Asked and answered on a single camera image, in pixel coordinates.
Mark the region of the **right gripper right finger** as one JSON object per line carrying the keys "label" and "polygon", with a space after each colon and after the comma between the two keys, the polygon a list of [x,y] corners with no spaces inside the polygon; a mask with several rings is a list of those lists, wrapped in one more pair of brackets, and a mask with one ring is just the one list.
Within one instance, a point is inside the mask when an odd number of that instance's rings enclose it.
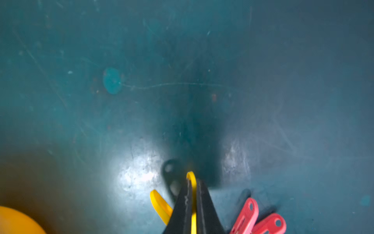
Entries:
{"label": "right gripper right finger", "polygon": [[197,180],[197,234],[224,234],[225,230],[216,213],[208,188]]}

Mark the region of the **yellow clothespin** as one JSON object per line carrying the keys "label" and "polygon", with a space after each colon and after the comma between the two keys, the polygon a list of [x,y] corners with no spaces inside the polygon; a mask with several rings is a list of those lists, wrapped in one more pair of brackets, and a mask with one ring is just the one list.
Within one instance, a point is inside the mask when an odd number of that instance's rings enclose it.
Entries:
{"label": "yellow clothespin", "polygon": [[[195,174],[191,171],[187,173],[186,179],[191,181],[192,189],[193,189],[193,205],[192,205],[192,220],[191,220],[191,234],[197,233],[197,180],[195,177]],[[157,214],[160,216],[162,221],[165,223],[165,225],[168,224],[173,208],[169,206],[169,204],[164,200],[164,198],[156,191],[152,190],[150,193],[151,202],[153,205],[154,210],[157,212]]]}

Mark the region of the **yellow plastic storage box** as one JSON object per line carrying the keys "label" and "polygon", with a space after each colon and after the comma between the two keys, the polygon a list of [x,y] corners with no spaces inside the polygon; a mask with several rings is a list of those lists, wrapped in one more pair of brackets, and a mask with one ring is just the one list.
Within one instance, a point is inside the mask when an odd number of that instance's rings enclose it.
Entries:
{"label": "yellow plastic storage box", "polygon": [[1,234],[46,234],[46,232],[26,214],[1,206]]}

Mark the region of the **red clothespin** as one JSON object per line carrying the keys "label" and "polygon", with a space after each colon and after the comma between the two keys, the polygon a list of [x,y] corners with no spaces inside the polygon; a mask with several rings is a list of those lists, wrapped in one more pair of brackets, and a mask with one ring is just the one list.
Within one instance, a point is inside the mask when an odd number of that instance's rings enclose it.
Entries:
{"label": "red clothespin", "polygon": [[261,221],[259,220],[259,207],[255,199],[248,198],[231,231],[230,234],[285,234],[285,219],[277,214],[272,213]]}

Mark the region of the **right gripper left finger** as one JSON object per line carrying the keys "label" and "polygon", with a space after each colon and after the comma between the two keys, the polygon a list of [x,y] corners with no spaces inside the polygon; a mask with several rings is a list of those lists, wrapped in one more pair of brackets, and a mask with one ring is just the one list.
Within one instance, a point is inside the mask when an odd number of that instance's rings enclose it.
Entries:
{"label": "right gripper left finger", "polygon": [[171,218],[163,234],[191,234],[193,189],[186,179],[177,197]]}

